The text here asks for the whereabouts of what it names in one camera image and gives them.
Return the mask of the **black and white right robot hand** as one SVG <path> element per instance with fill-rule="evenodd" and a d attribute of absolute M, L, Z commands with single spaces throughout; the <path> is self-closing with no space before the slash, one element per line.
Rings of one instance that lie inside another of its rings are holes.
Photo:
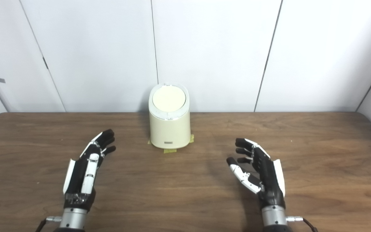
<path fill-rule="evenodd" d="M 244 157 L 228 157 L 231 172 L 248 190 L 259 198 L 260 208 L 279 206 L 286 209 L 285 183 L 280 160 L 272 160 L 256 142 L 236 138 L 236 153 Z"/>

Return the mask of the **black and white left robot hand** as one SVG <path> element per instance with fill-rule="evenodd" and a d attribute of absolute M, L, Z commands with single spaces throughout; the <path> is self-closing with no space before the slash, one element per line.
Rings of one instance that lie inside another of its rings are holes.
<path fill-rule="evenodd" d="M 111 144 L 115 141 L 115 133 L 107 129 L 95 136 L 84 148 L 77 160 L 71 159 L 68 165 L 63 186 L 64 208 L 78 208 L 89 212 L 96 197 L 94 188 L 95 177 L 89 178 L 90 193 L 83 192 L 84 179 L 92 154 L 98 155 L 96 169 L 102 165 L 104 158 L 116 150 Z"/>

